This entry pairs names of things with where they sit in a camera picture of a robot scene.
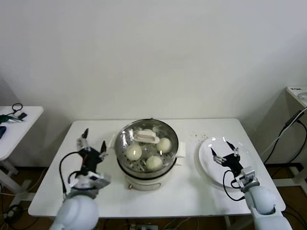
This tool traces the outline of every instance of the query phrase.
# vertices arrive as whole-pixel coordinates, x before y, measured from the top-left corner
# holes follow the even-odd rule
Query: green object
[[[19,118],[15,118],[8,115],[0,115],[0,123],[6,122],[6,123],[16,123],[16,122],[22,122],[24,120],[21,120]]]

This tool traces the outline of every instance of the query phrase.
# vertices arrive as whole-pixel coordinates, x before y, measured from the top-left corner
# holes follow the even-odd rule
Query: white table
[[[297,97],[297,95],[301,92],[307,92],[307,85],[297,85],[297,86],[288,86],[287,92],[293,96],[295,100],[297,100],[301,105],[302,109],[307,106],[307,101],[301,100]],[[274,179],[274,183],[277,187],[293,187],[300,186],[304,191],[305,195],[307,195],[307,168],[302,171],[298,171],[296,167],[290,167],[291,172],[293,173],[293,178],[287,179]]]
[[[43,111],[43,108],[40,106],[24,106],[22,112],[27,114],[24,118],[24,122],[0,124],[0,126],[6,126],[7,128],[0,139],[0,164],[9,171],[8,174],[5,174],[0,170],[0,182],[15,194],[26,191],[31,180],[25,180],[21,186],[12,180],[10,176],[12,174],[17,174],[18,171],[6,159],[10,156],[12,151],[26,135],[35,121],[40,117]],[[11,112],[13,112],[11,106],[0,106],[0,115],[9,114]],[[33,193],[17,195],[11,205],[18,204],[22,200],[31,201],[33,197]]]
[[[112,175],[112,183],[102,189],[96,198],[101,218],[144,217],[191,217],[250,214],[245,200],[230,200],[223,188],[215,184],[201,168],[198,151],[206,137],[226,136],[241,142],[254,158],[254,168],[260,184],[274,192],[282,210],[285,204],[270,175],[237,119],[185,119],[163,120],[177,133],[179,141],[186,143],[186,158],[182,166],[172,169],[171,177],[160,189],[150,192],[128,190],[116,161],[115,153],[108,149],[109,156],[98,165],[98,172]],[[69,129],[30,207],[33,216],[54,217],[62,205],[62,189],[59,178],[59,162],[69,152],[76,151],[76,139],[89,128],[89,144],[100,149],[103,140],[107,143],[132,120],[76,121]],[[63,177],[80,169],[81,157],[71,155],[62,165]],[[241,197],[238,191],[230,192]]]
[[[307,101],[298,98],[298,94],[301,92],[307,92],[307,85],[295,85],[295,86],[288,86],[287,92],[293,96],[303,107],[307,106]]]

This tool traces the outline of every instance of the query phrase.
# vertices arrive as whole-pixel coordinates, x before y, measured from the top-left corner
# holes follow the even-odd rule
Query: power strip
[[[130,230],[159,230],[158,225],[150,225],[150,224],[131,224]]]

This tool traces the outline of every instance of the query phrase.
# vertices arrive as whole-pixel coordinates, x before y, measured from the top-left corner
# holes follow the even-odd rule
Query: white wall
[[[237,117],[257,142],[284,87],[307,84],[306,8],[304,0],[1,1],[0,75],[21,102],[45,108],[33,165],[49,163],[77,119]]]

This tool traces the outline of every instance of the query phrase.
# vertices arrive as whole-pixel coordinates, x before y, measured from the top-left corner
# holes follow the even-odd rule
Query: metal rim
[[[122,171],[123,171],[126,175],[128,175],[128,176],[130,176],[130,177],[132,177],[132,178],[134,178],[134,179],[138,179],[138,180],[142,180],[142,181],[154,180],[154,179],[157,179],[157,178],[159,178],[159,177],[161,177],[161,176],[164,176],[165,174],[167,174],[167,173],[175,166],[176,161],[177,161],[177,158],[175,157],[175,161],[174,161],[174,163],[172,164],[172,166],[171,166],[166,172],[164,172],[163,174],[161,174],[161,175],[159,175],[159,176],[151,177],[151,178],[141,178],[141,177],[134,176],[134,175],[130,174],[129,172],[127,172],[127,171],[122,167],[122,165],[120,164],[119,160],[117,159],[117,163],[118,163],[119,167],[122,169]]]

